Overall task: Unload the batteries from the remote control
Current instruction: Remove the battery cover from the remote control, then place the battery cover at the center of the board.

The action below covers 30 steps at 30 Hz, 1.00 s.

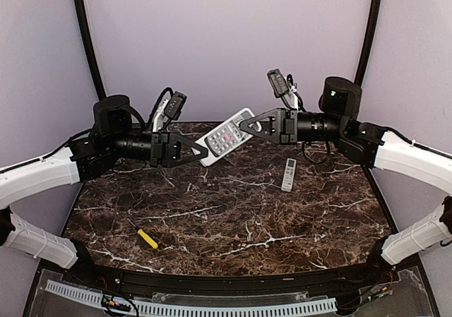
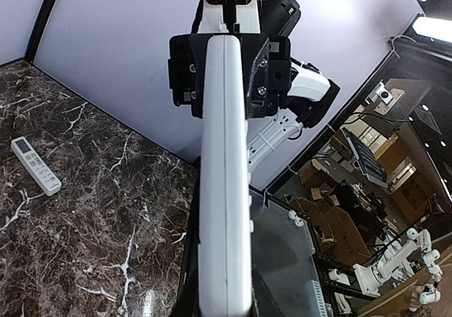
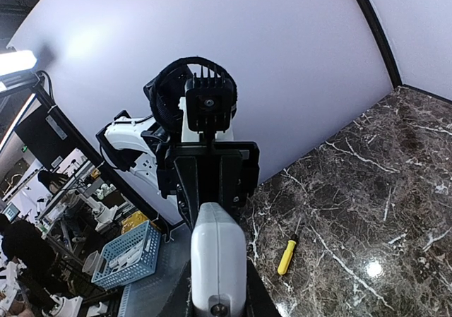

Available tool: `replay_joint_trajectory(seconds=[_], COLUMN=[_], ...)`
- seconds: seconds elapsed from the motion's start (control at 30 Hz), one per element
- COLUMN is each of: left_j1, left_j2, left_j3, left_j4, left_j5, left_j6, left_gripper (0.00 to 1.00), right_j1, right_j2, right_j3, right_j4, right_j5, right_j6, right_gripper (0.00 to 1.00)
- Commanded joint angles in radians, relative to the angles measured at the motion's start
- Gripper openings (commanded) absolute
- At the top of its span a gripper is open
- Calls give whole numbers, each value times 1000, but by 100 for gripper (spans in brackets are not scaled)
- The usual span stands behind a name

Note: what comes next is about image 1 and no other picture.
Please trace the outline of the yellow handled screwdriver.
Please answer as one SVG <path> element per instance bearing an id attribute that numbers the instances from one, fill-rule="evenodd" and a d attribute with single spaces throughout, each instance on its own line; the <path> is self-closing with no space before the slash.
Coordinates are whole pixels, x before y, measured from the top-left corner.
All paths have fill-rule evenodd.
<path id="1" fill-rule="evenodd" d="M 137 235 L 142 238 L 151 248 L 157 249 L 158 243 L 152 239 L 143 229 L 138 227 L 135 223 L 133 223 L 130 219 L 127 219 L 127 221 L 135 228 Z"/>

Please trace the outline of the large white remote control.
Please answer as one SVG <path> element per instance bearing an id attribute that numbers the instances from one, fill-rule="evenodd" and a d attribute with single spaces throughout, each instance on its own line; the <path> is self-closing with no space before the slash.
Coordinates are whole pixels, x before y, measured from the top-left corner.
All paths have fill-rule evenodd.
<path id="1" fill-rule="evenodd" d="M 250 140 L 253 136 L 242 131 L 239 125 L 243 120 L 252 117 L 254 117 L 254 113 L 245 107 L 201 136 L 196 144 L 205 147 L 208 155 L 202 158 L 200 163 L 204 167 L 209 167 Z"/>

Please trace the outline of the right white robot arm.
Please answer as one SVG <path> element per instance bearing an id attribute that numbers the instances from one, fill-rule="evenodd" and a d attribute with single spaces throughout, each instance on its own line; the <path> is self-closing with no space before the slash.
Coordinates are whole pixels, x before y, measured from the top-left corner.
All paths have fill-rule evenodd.
<path id="1" fill-rule="evenodd" d="M 451 238 L 451 155 L 409 140 L 393 128 L 357 119 L 362 89 L 345 78 L 325 79 L 319 113 L 276 108 L 243 120 L 239 127 L 278 145 L 324 141 L 351 162 L 397 172 L 447 194 L 428 216 L 403 231 L 378 240 L 360 277 L 376 284 L 404 259 Z"/>

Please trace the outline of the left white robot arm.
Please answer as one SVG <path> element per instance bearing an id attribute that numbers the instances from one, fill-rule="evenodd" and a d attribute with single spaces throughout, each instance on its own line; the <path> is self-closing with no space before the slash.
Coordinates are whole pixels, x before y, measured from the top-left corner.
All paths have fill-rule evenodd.
<path id="1" fill-rule="evenodd" d="M 118 159 L 172 168 L 207 157 L 208 150 L 167 131 L 146 132 L 146 123 L 125 95 L 113 95 L 93 107 L 91 129 L 69 138 L 46 155 L 1 169 L 1 245 L 71 269 L 85 286 L 100 279 L 83 243 L 40 229 L 11 211 L 11 204 L 59 186 L 96 179 Z"/>

